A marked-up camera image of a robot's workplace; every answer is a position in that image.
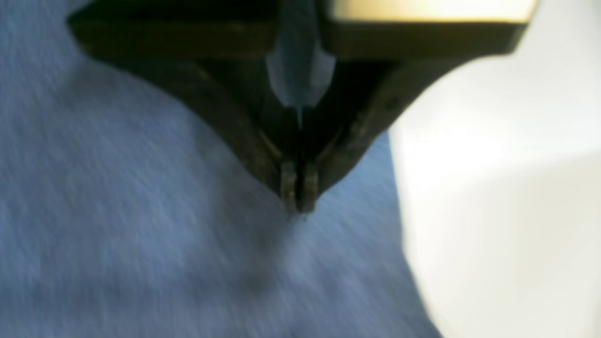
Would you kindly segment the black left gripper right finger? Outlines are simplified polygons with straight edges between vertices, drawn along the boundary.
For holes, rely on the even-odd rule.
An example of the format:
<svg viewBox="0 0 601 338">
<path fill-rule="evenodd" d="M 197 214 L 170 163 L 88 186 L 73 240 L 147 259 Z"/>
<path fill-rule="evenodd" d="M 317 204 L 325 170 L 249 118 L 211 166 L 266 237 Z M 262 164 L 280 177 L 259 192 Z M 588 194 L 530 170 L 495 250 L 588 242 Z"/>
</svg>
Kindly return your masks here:
<svg viewBox="0 0 601 338">
<path fill-rule="evenodd" d="M 314 0 L 324 95 L 302 113 L 299 212 L 354 169 L 377 137 L 436 81 L 512 53 L 532 0 Z"/>
</svg>

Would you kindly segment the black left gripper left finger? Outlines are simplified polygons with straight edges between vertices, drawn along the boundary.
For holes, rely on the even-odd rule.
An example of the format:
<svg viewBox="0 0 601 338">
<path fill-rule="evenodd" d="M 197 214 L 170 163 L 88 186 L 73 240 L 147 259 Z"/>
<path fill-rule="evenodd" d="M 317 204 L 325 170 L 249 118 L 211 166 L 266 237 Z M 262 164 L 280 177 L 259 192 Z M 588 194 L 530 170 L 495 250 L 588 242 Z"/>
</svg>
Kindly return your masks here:
<svg viewBox="0 0 601 338">
<path fill-rule="evenodd" d="M 279 0 L 93 0 L 67 17 L 82 51 L 182 102 L 298 213 L 298 124 L 270 86 Z"/>
</svg>

